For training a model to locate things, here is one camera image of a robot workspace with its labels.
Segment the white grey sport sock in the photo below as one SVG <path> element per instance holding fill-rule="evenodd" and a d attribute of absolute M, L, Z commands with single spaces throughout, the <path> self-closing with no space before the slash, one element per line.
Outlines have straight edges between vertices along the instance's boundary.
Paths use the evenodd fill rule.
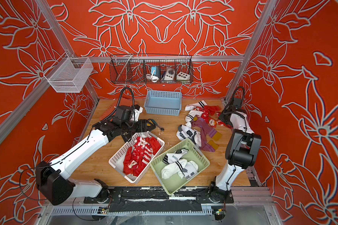
<path fill-rule="evenodd" d="M 190 139 L 198 148 L 201 147 L 201 133 L 188 126 L 180 125 L 177 130 L 177 138 L 181 141 Z"/>
<path fill-rule="evenodd" d="M 167 153 L 163 158 L 163 163 L 171 164 L 179 161 L 186 153 L 188 152 L 187 149 L 177 150 L 174 153 Z"/>

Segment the red christmas sock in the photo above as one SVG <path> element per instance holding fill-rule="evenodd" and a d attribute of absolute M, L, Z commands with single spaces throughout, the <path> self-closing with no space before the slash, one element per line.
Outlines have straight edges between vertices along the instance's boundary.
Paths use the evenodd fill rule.
<path fill-rule="evenodd" d="M 154 137 L 149 138 L 149 144 L 152 148 L 153 155 L 156 155 L 159 149 L 161 148 L 161 144 Z"/>

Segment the blue white charger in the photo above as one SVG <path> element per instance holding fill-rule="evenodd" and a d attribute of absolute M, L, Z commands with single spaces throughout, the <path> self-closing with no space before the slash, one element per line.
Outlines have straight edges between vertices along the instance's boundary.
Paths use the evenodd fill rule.
<path fill-rule="evenodd" d="M 151 76 L 155 76 L 157 78 L 160 78 L 161 77 L 160 69 L 158 67 L 152 66 L 151 67 L 150 75 Z"/>

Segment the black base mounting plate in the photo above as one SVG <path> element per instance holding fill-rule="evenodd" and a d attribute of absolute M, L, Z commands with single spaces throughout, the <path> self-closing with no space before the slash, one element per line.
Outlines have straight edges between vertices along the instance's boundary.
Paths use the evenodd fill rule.
<path fill-rule="evenodd" d="M 182 187 L 168 195 L 163 187 L 110 187 L 109 198 L 100 203 L 85 197 L 84 204 L 98 204 L 109 208 L 109 212 L 208 212 L 205 206 L 225 208 L 234 203 L 231 191 L 215 190 L 212 187 Z"/>

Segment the white round socket adapter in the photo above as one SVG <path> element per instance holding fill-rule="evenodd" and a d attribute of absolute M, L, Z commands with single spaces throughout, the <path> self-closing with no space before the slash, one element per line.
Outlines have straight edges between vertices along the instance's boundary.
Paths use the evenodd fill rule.
<path fill-rule="evenodd" d="M 173 81 L 175 78 L 176 72 L 173 68 L 167 67 L 163 75 L 164 81 Z"/>

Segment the white perforated plastic basket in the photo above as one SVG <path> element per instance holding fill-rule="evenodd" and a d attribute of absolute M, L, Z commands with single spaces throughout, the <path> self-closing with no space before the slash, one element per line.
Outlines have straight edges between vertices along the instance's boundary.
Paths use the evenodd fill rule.
<path fill-rule="evenodd" d="M 137 137 L 142 137 L 142 138 L 151 138 L 154 137 L 156 138 L 159 143 L 161 144 L 161 148 L 159 149 L 159 151 L 157 152 L 156 155 L 152 155 L 151 161 L 152 162 L 154 160 L 154 158 L 156 156 L 158 156 L 160 153 L 163 152 L 164 149 L 164 145 L 165 142 L 158 138 L 157 136 L 155 136 L 154 134 L 152 134 L 151 132 L 141 132 L 141 133 L 136 133 L 132 136 L 132 138 L 126 142 L 115 154 L 114 156 L 111 157 L 111 159 L 109 160 L 109 164 L 117 171 L 119 172 L 128 182 L 130 183 L 138 183 L 140 181 L 140 179 L 145 175 L 145 173 L 148 171 L 149 166 L 150 166 L 150 162 L 149 164 L 146 166 L 146 168 L 140 173 L 138 174 L 138 176 L 133 176 L 133 175 L 126 175 L 123 173 L 123 161 L 125 158 L 125 155 L 127 153 L 127 150 L 129 147 L 133 147 L 135 144 L 135 140 L 137 139 Z"/>

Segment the green perforated plastic basket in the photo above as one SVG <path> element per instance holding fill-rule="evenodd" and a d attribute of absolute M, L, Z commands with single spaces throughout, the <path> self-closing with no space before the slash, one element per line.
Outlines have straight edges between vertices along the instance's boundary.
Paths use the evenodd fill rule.
<path fill-rule="evenodd" d="M 181 141 L 150 163 L 158 181 L 169 196 L 209 165 L 209 160 L 190 139 Z"/>

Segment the white sock black stripes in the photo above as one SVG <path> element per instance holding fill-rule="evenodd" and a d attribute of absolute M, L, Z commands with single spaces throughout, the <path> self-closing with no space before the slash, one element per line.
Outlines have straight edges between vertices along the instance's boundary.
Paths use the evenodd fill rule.
<path fill-rule="evenodd" d="M 161 170 L 161 178 L 162 179 L 169 179 L 173 175 L 178 175 L 177 173 L 180 170 L 180 163 L 186 163 L 186 159 L 180 159 L 179 161 L 175 163 L 171 163 L 166 165 L 162 170 Z"/>

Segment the small white sock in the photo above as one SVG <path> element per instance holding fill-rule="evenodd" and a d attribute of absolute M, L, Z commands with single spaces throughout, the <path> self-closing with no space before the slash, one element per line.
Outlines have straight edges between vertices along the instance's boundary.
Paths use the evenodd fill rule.
<path fill-rule="evenodd" d="M 177 174 L 180 179 L 185 178 L 186 180 L 190 180 L 198 174 L 198 165 L 192 160 L 180 163 L 180 170 Z"/>

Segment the blue perforated plastic basket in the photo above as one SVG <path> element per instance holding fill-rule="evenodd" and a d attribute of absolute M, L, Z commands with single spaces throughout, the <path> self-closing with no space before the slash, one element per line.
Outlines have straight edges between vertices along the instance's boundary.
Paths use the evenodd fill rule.
<path fill-rule="evenodd" d="M 182 93 L 149 90 L 144 108 L 148 114 L 179 116 L 182 109 Z"/>

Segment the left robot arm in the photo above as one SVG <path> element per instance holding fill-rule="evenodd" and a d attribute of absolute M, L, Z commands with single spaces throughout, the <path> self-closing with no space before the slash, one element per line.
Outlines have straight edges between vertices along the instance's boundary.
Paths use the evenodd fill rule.
<path fill-rule="evenodd" d="M 109 187 L 99 179 L 75 181 L 73 172 L 93 153 L 118 136 L 128 141 L 134 134 L 152 131 L 156 124 L 142 119 L 123 121 L 121 124 L 103 120 L 93 125 L 90 134 L 82 141 L 49 163 L 42 161 L 36 168 L 36 184 L 41 194 L 52 204 L 60 205 L 70 198 L 88 197 L 105 203 L 111 197 Z"/>

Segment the red white striped sock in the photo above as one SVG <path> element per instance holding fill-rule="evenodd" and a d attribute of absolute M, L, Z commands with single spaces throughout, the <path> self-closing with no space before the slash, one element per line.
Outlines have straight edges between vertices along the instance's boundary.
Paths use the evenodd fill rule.
<path fill-rule="evenodd" d="M 153 150 L 148 142 L 149 138 L 137 137 L 132 152 L 132 159 L 137 163 L 135 165 L 134 174 L 140 174 L 149 164 L 152 158 Z"/>

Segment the red santa sock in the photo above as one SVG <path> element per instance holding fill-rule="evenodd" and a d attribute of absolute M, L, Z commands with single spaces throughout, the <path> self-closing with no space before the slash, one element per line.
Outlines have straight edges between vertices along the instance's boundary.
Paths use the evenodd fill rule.
<path fill-rule="evenodd" d="M 138 176 L 140 153 L 134 148 L 129 147 L 123 161 L 123 173 L 126 175 Z"/>
<path fill-rule="evenodd" d="M 219 119 L 219 116 L 221 115 L 220 109 L 221 108 L 219 106 L 204 106 L 201 109 L 201 118 L 213 128 L 216 128 L 217 126 L 232 128 L 232 126 L 225 124 L 221 119 Z"/>

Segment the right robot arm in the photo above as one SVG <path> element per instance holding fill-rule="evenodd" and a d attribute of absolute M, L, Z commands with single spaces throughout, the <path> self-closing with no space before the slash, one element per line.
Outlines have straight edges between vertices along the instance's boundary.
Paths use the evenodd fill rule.
<path fill-rule="evenodd" d="M 223 111 L 219 120 L 232 127 L 232 135 L 225 152 L 227 164 L 211 182 L 209 194 L 227 198 L 238 175 L 255 164 L 262 138 L 250 128 L 244 112 Z"/>

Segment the purple sock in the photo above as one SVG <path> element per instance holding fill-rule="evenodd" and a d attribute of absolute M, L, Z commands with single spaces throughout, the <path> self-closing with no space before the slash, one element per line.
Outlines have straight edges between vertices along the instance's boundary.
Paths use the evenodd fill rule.
<path fill-rule="evenodd" d="M 192 127 L 200 128 L 201 147 L 202 151 L 215 152 L 219 145 L 215 142 L 218 141 L 222 134 L 217 132 L 213 127 L 205 122 L 203 118 L 196 118 L 191 121 Z"/>

